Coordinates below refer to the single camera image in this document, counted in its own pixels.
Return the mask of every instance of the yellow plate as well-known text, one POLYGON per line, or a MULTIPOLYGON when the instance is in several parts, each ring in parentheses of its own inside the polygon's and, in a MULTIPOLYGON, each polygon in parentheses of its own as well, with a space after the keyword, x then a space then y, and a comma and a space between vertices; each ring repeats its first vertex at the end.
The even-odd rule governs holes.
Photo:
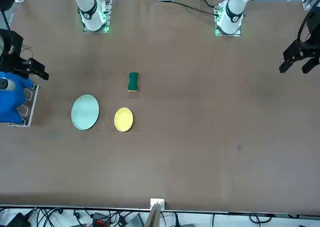
POLYGON ((114 115, 114 125, 118 131, 130 130, 134 122, 134 115, 128 108, 120 108, 114 115))

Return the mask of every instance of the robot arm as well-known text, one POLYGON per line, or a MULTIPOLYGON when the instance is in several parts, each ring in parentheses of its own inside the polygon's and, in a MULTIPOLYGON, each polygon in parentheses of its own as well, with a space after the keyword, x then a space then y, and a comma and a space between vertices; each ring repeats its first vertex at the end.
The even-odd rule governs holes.
POLYGON ((248 0, 225 0, 222 3, 223 12, 217 24, 222 32, 232 35, 239 29, 247 2, 248 0))
POLYGON ((284 62, 280 65, 280 73, 285 73, 296 61, 311 58, 302 66, 304 74, 309 73, 314 67, 320 64, 320 7, 317 7, 320 0, 313 5, 304 18, 298 31, 297 39, 283 52, 284 62), (305 42, 301 41, 301 33, 308 27, 310 37, 305 42))
MULTIPOLYGON (((15 0, 0 0, 0 11, 6 20, 4 11, 9 10, 15 0)), ((24 39, 16 32, 0 29, 0 72, 13 73, 28 79, 29 75, 34 74, 44 80, 49 79, 48 73, 45 72, 45 66, 34 58, 23 59, 20 57, 24 39)))
POLYGON ((105 4, 102 0, 75 0, 79 7, 82 22, 90 31, 99 30, 106 23, 102 18, 105 4))

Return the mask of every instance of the plate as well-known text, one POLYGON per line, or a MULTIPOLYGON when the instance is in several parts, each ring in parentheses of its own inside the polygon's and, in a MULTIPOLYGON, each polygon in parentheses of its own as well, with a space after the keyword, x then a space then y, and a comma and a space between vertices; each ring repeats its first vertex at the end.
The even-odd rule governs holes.
POLYGON ((71 120, 73 125, 85 131, 97 122, 99 116, 99 104, 95 97, 85 94, 79 97, 72 106, 71 120))
POLYGON ((114 115, 114 125, 120 132, 130 130, 134 122, 134 115, 128 108, 120 108, 114 115))

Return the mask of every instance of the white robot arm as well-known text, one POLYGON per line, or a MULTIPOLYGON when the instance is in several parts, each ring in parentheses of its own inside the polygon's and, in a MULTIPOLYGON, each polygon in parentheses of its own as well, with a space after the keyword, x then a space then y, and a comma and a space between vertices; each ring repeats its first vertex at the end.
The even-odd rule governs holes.
POLYGON ((248 0, 223 1, 223 12, 217 25, 224 33, 232 35, 239 29, 247 2, 248 0))
MULTIPOLYGON (((104 10, 102 0, 75 0, 79 9, 82 22, 90 31, 99 30, 106 23, 106 19, 102 17, 104 10)), ((0 0, 0 11, 9 10, 15 0, 0 0)))
POLYGON ((106 23, 102 14, 105 11, 102 0, 75 0, 82 18, 82 22, 90 31, 99 30, 106 23))

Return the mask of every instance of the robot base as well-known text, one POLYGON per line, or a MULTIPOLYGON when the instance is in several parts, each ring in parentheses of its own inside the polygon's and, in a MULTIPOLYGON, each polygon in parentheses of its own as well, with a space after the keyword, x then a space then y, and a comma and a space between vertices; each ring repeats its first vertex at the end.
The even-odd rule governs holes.
POLYGON ((112 0, 102 0, 101 8, 98 11, 98 15, 101 18, 101 21, 104 23, 101 28, 96 31, 89 30, 86 25, 82 22, 83 28, 82 31, 84 33, 108 33, 110 30, 110 18, 111 18, 111 10, 112 10, 112 0))
POLYGON ((8 126, 30 127, 38 96, 38 90, 39 85, 37 84, 34 84, 32 88, 24 89, 26 100, 23 105, 17 108, 19 114, 23 119, 23 123, 8 123, 8 126))
POLYGON ((242 18, 241 17, 241 20, 240 20, 240 23, 239 23, 239 29, 233 33, 233 34, 227 34, 227 33, 224 33, 218 26, 218 23, 221 21, 221 15, 222 13, 224 12, 224 2, 222 3, 219 3, 217 7, 214 8, 214 13, 215 14, 218 14, 219 17, 214 17, 214 34, 216 36, 235 36, 235 37, 241 37, 241 21, 242 21, 242 18))

